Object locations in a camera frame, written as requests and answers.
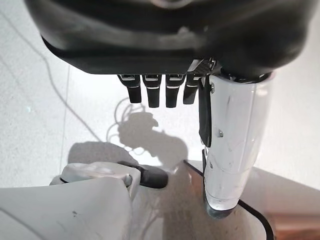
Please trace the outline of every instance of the white plastic part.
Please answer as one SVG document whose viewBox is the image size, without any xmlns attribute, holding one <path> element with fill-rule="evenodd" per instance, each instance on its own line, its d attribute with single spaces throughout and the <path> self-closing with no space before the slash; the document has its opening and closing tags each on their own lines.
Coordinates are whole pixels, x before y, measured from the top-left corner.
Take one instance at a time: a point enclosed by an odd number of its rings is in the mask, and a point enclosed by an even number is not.
<svg viewBox="0 0 320 240">
<path fill-rule="evenodd" d="M 121 179 L 0 189 L 1 240 L 129 240 L 132 201 Z"/>
<path fill-rule="evenodd" d="M 209 80 L 212 139 L 204 185 L 209 205 L 223 211 L 237 205 L 257 159 L 272 81 L 247 84 L 214 75 Z"/>
<path fill-rule="evenodd" d="M 141 172 L 133 167 L 114 162 L 70 163 L 64 167 L 62 174 L 55 177 L 50 185 L 62 184 L 61 179 L 67 183 L 96 179 L 116 178 L 123 181 L 133 200 L 140 185 Z"/>
</svg>

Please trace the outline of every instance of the robotic hand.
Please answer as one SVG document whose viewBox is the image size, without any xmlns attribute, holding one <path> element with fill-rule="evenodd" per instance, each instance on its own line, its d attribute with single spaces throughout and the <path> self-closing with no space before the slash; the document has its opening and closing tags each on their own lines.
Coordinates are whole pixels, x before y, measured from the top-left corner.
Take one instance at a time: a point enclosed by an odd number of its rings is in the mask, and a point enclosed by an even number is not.
<svg viewBox="0 0 320 240">
<path fill-rule="evenodd" d="M 132 103 L 199 93 L 204 202 L 237 205 L 264 132 L 273 70 L 303 49 L 316 0 L 25 0 L 44 43 L 91 74 L 117 74 Z"/>
</svg>

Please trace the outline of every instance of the black plastic piece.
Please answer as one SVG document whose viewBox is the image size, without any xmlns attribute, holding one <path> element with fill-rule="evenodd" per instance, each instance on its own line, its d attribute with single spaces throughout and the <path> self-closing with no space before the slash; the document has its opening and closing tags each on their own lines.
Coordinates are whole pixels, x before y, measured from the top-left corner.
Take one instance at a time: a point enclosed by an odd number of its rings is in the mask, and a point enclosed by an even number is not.
<svg viewBox="0 0 320 240">
<path fill-rule="evenodd" d="M 158 167 L 149 165 L 135 165 L 126 161 L 120 161 L 118 164 L 138 169 L 141 172 L 141 186 L 152 189 L 163 189 L 168 185 L 168 173 Z"/>
<path fill-rule="evenodd" d="M 148 95 L 148 104 L 150 108 L 159 107 L 161 78 L 161 74 L 142 75 L 143 83 L 146 86 L 146 93 Z"/>
<path fill-rule="evenodd" d="M 198 81 L 199 84 L 199 135 L 202 142 L 208 148 L 211 147 L 212 139 L 212 122 L 211 122 L 211 85 L 209 83 L 209 75 L 205 77 L 205 84 Z"/>
<path fill-rule="evenodd" d="M 196 77 L 197 80 L 195 80 L 195 75 L 188 74 L 186 76 L 186 83 L 184 85 L 183 90 L 183 104 L 190 105 L 195 102 L 196 93 L 198 90 L 198 77 Z"/>
<path fill-rule="evenodd" d="M 130 98 L 130 103 L 141 103 L 141 87 L 140 87 L 140 75 L 134 74 L 122 74 L 118 75 L 121 83 L 126 86 Z"/>
<path fill-rule="evenodd" d="M 170 74 L 165 76 L 165 106 L 167 108 L 175 108 L 177 106 L 179 88 L 184 83 L 185 78 L 186 75 L 180 74 Z"/>
<path fill-rule="evenodd" d="M 317 0 L 25 0 L 59 58 L 94 74 L 186 74 L 213 57 L 234 76 L 270 73 L 302 51 Z"/>
</svg>

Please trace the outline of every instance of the black rubber trim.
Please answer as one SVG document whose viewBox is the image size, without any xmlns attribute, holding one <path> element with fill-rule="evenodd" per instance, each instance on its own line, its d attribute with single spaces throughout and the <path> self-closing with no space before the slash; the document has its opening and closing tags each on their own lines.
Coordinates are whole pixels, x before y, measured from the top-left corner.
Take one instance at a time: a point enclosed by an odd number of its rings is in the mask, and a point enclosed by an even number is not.
<svg viewBox="0 0 320 240">
<path fill-rule="evenodd" d="M 64 184 L 68 184 L 68 181 L 63 180 L 61 177 L 59 177 L 60 181 L 63 182 Z"/>
<path fill-rule="evenodd" d="M 188 167 L 193 169 L 197 174 L 199 174 L 202 177 L 204 176 L 204 174 L 199 169 L 192 166 L 187 160 L 183 160 L 183 162 Z M 248 204 L 246 204 L 242 200 L 239 200 L 238 204 L 242 208 L 247 210 L 249 213 L 251 213 L 253 216 L 255 216 L 262 223 L 264 230 L 265 230 L 265 234 L 266 234 L 266 240 L 275 240 L 274 231 L 272 230 L 272 227 L 271 227 L 270 223 L 268 222 L 268 220 L 265 218 L 265 216 L 263 216 L 260 212 L 258 212 L 257 210 L 255 210 L 254 208 L 252 208 L 251 206 L 249 206 Z"/>
<path fill-rule="evenodd" d="M 209 83 L 209 75 L 205 77 L 205 84 L 203 86 L 202 81 L 198 81 L 198 97 L 199 97 L 199 135 L 208 148 L 211 147 L 211 98 L 210 91 L 211 85 Z"/>
</svg>

